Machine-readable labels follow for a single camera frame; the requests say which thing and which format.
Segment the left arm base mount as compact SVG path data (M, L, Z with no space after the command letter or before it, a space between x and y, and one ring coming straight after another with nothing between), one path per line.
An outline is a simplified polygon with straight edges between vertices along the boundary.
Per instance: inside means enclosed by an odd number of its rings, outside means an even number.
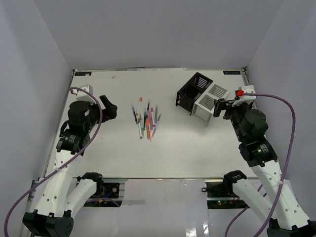
M84 204L85 207L120 207L119 183L103 183L103 186Z

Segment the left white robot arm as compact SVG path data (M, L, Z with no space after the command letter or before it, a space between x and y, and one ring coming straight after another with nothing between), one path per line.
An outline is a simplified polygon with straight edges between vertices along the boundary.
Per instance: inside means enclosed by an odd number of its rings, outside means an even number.
M91 142L94 127L117 116L117 106L101 95L104 109L96 103L77 100L68 110L68 119L62 124L56 145L54 170L47 176L47 184L32 212L26 212L23 224L38 237L68 237L78 211L91 197L104 192L103 176L87 172L77 178L72 192L69 187L78 164L82 161L83 148Z

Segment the blue pen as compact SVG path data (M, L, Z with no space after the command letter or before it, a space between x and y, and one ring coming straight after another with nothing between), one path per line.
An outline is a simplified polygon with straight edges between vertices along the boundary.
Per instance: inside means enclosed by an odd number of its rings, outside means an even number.
M131 107L132 107L132 112L133 112L133 116L134 116L134 119L135 119L135 123L138 124L138 120L137 120L137 116L136 116L136 111L135 111L135 108L134 108L133 104L131 104Z

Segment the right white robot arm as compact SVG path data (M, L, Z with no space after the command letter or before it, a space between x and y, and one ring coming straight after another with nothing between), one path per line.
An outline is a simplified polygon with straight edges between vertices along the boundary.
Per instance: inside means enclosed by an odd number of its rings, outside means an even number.
M266 116L252 107L253 100L225 100L214 102L214 117L225 112L239 141L239 151L248 166L261 181L267 197L254 189L247 177L239 170L224 175L223 192L239 196L261 219L262 227L270 237L314 237L316 223L302 210L285 180L277 155L265 137L268 129Z

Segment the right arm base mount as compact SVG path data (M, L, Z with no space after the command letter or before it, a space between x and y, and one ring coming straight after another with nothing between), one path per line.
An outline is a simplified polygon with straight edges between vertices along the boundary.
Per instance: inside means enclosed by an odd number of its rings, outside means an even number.
M201 191L207 196L207 207L215 209L244 209L247 205L240 197L229 194L222 182L206 182Z

